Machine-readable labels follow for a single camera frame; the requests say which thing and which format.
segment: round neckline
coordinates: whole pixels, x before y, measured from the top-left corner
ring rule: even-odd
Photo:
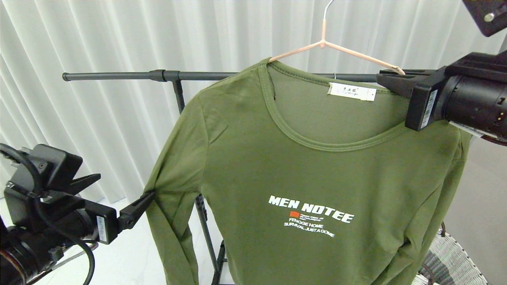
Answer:
[[[388,129],[385,132],[382,132],[380,134],[377,134],[375,136],[362,139],[359,141],[354,142],[347,142],[347,143],[329,143],[329,142],[321,142],[316,141],[313,139],[310,139],[308,137],[305,137],[298,132],[294,131],[283,119],[280,112],[278,111],[278,107],[275,104],[275,90],[273,83],[271,82],[271,76],[268,72],[268,65],[271,65],[274,67],[277,71],[280,71],[286,75],[293,76],[295,78],[309,81],[316,84],[322,84],[329,86],[329,82],[336,82],[336,83],[342,83],[342,84],[349,84],[354,86],[361,86],[361,87],[367,87],[367,88],[375,88],[377,89],[377,93],[390,93],[389,89],[366,84],[366,83],[358,83],[358,82],[351,82],[351,81],[344,81],[344,80],[336,80],[336,79],[329,79],[323,76],[311,74],[304,72],[302,70],[290,67],[280,61],[273,61],[269,62],[270,58],[266,58],[263,60],[260,65],[258,66],[259,71],[259,77],[260,77],[260,83],[262,88],[262,93],[264,97],[264,101],[266,103],[266,107],[268,109],[268,112],[277,125],[277,127],[290,139],[294,140],[295,142],[304,145],[309,148],[313,148],[316,150],[321,151],[329,151],[329,152],[347,152],[347,151],[356,151],[361,150],[365,148],[370,148],[376,145],[379,145],[387,140],[390,140],[394,137],[397,137],[401,135],[402,133],[408,131],[408,128],[405,127],[405,122],[401,122],[398,125]]]

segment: horizontal rod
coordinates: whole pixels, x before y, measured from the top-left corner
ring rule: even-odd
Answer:
[[[175,80],[218,81],[233,76],[235,72],[180,72],[176,70],[152,70],[150,72],[111,72],[111,73],[63,73],[65,81],[75,80],[138,80],[149,79],[159,82]],[[317,73],[327,78],[354,82],[377,82],[376,74],[334,74]]]

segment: shirt sleeve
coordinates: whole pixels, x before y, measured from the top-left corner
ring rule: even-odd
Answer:
[[[405,232],[405,243],[372,285],[411,284],[449,209],[466,162],[471,136],[460,131],[455,159],[441,185],[427,197]]]
[[[198,285],[188,222],[199,195],[208,148],[199,98],[185,107],[162,149],[144,191],[155,190],[146,214],[169,285]]]

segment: black cable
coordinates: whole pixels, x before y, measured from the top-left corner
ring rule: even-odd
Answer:
[[[39,171],[37,171],[34,164],[30,160],[28,160],[24,155],[22,155],[17,150],[15,150],[14,148],[12,148],[11,146],[8,146],[6,144],[0,144],[0,152],[7,154],[12,159],[16,160],[17,162],[23,164],[23,166],[26,167],[28,172],[30,172],[30,174],[32,175],[33,192],[36,193],[37,195],[40,195],[40,193],[42,191],[41,174],[39,173]],[[86,276],[86,279],[85,279],[85,282],[83,283],[83,285],[90,284],[90,281],[93,277],[93,273],[95,271],[95,257],[93,256],[92,250],[89,248],[89,246],[86,245],[86,243],[81,241],[79,238],[76,238],[76,237],[69,235],[69,234],[65,233],[64,231],[58,229],[58,227],[49,219],[49,217],[46,215],[46,213],[44,213],[44,211],[42,210],[42,204],[41,204],[40,197],[37,197],[34,199],[34,205],[35,205],[35,209],[37,211],[37,214],[39,215],[41,220],[48,227],[53,229],[56,233],[66,237],[67,239],[69,239],[73,243],[79,245],[79,247],[81,247],[83,249],[83,251],[86,253],[86,255],[88,256],[89,268],[88,268],[88,274]]]

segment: white curtain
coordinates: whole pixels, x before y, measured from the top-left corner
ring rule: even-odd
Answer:
[[[171,84],[65,82],[61,74],[238,72],[318,41],[327,3],[4,0],[0,141],[15,148],[48,144],[80,155],[78,176],[102,174],[82,197],[133,201],[179,116]],[[340,0],[331,5],[327,24],[328,41],[405,69],[436,69],[472,51],[496,54],[507,32],[482,36],[458,0]],[[329,48],[282,61],[314,73],[383,69]],[[209,84],[184,82],[185,100]],[[13,173],[2,159],[0,183]]]

